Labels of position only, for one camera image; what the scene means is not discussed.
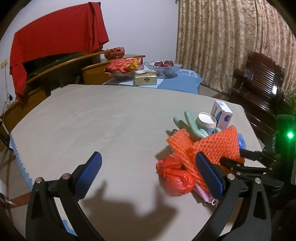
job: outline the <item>blue gripper pad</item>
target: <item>blue gripper pad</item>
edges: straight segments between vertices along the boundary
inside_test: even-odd
[[[224,191],[223,183],[211,167],[211,162],[204,155],[203,152],[199,152],[196,154],[195,164],[198,171],[202,175],[202,178],[204,179],[207,187],[209,188],[213,198],[219,201],[222,200]]]
[[[85,198],[91,184],[102,166],[102,156],[95,152],[85,164],[86,167],[75,183],[74,199],[76,201]]]

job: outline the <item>red cloth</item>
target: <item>red cloth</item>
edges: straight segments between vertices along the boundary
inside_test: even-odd
[[[24,94],[26,70],[22,63],[49,55],[94,52],[109,42],[101,7],[89,2],[49,13],[14,35],[10,74],[17,97]]]

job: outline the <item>glowing green led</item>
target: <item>glowing green led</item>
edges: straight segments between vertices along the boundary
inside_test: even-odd
[[[288,138],[289,138],[289,139],[292,139],[293,137],[294,137],[293,132],[289,132],[289,133],[288,133]]]

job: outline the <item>curtain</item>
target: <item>curtain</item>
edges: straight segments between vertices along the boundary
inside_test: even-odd
[[[284,92],[296,88],[296,39],[266,0],[179,0],[176,61],[203,84],[230,93],[249,50],[285,69]]]

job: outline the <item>metal screw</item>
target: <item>metal screw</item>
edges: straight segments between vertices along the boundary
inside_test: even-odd
[[[232,173],[229,173],[229,174],[227,175],[227,178],[228,178],[229,180],[233,180],[233,179],[235,179],[235,176],[234,176]]]
[[[40,183],[40,182],[42,182],[42,177],[38,177],[38,178],[36,178],[35,182],[36,182],[36,183]]]
[[[261,179],[258,178],[258,177],[256,177],[256,178],[255,178],[255,182],[257,182],[258,184],[260,184],[260,183],[261,183]]]
[[[69,173],[65,173],[62,175],[62,179],[67,180],[70,178],[70,174]]]

